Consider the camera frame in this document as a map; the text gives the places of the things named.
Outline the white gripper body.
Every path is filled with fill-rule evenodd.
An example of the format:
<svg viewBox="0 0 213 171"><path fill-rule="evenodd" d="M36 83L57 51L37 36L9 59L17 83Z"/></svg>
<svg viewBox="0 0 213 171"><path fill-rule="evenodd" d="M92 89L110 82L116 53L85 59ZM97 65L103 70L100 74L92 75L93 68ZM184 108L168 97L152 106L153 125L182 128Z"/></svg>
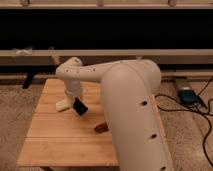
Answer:
<svg viewBox="0 0 213 171"><path fill-rule="evenodd" d="M70 91L68 89L64 90L65 95L66 95L66 107L67 108L72 108L75 102L75 99L78 98L79 100L82 100L82 94L83 94L83 89L80 88L78 90Z"/></svg>

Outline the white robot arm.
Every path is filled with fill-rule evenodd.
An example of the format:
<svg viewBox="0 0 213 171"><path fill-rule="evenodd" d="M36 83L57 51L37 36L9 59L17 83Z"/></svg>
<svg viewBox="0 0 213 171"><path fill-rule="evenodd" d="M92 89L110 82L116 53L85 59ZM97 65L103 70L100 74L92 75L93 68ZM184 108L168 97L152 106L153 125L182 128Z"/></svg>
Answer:
<svg viewBox="0 0 213 171"><path fill-rule="evenodd" d="M151 60L121 60L84 66L73 57L56 69L65 104L77 110L83 81L100 84L101 103L120 171L174 171L153 97L161 71Z"/></svg>

